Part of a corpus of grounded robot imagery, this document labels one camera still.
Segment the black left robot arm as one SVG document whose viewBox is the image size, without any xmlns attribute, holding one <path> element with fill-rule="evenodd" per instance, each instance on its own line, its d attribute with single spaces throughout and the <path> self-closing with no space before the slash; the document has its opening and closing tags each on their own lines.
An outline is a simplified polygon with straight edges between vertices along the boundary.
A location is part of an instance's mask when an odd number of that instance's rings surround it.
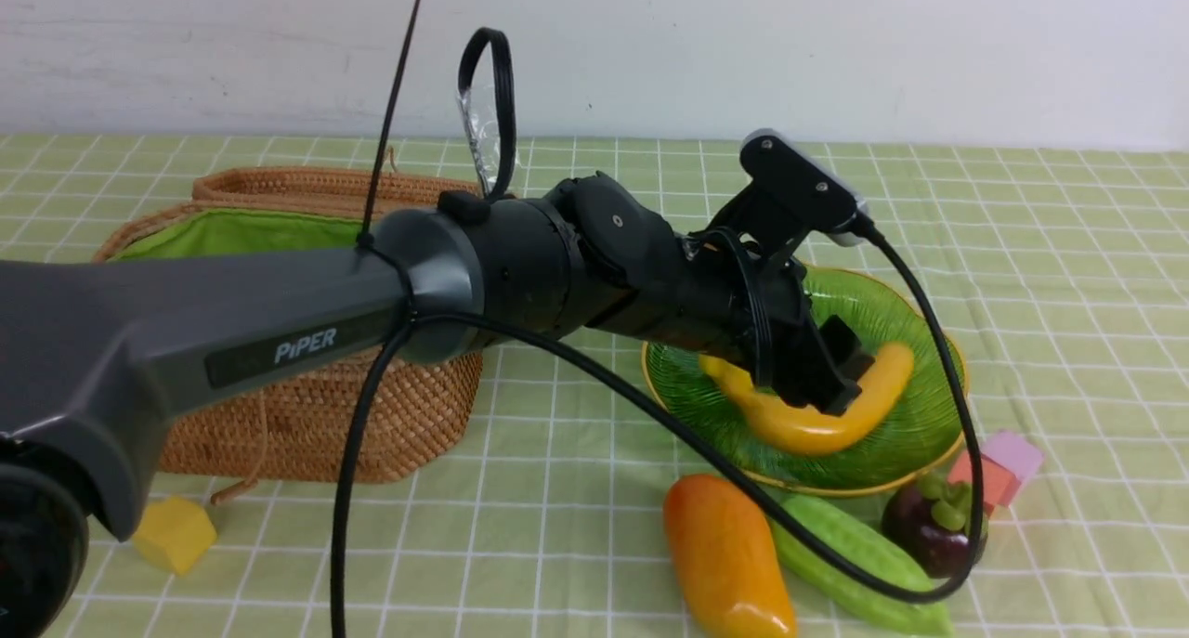
<svg viewBox="0 0 1189 638">
<path fill-rule="evenodd" d="M 136 532 L 175 418 L 382 347 L 439 364 L 579 328 L 724 358 L 791 405 L 839 413 L 858 339 L 816 326 L 791 253 L 857 244 L 866 198 L 751 176 L 685 236 L 606 173 L 542 198 L 446 192 L 347 247 L 131 263 L 4 261 L 4 634 L 46 632 L 86 520 Z"/>
</svg>

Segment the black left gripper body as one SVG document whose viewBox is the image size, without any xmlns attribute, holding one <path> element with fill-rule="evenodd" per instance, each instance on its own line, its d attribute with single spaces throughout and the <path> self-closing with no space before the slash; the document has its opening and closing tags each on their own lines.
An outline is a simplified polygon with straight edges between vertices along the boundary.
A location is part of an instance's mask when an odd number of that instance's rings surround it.
<svg viewBox="0 0 1189 638">
<path fill-rule="evenodd" d="M 809 367 L 805 269 L 791 252 L 807 226 L 760 187 L 747 187 L 700 230 L 669 230 L 642 288 L 641 336 L 725 359 L 754 379 Z"/>
</svg>

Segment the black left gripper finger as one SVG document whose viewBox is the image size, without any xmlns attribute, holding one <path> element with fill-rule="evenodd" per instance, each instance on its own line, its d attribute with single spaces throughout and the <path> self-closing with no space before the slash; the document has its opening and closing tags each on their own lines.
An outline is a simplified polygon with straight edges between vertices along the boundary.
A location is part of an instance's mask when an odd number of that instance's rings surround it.
<svg viewBox="0 0 1189 638">
<path fill-rule="evenodd" d="M 797 328 L 776 335 L 776 371 L 772 389 L 793 408 L 842 415 L 861 393 L 857 379 L 839 375 L 818 328 Z"/>
<path fill-rule="evenodd" d="M 873 367 L 875 356 L 867 350 L 844 320 L 837 315 L 829 316 L 818 329 L 839 375 L 845 379 L 862 379 Z"/>
</svg>

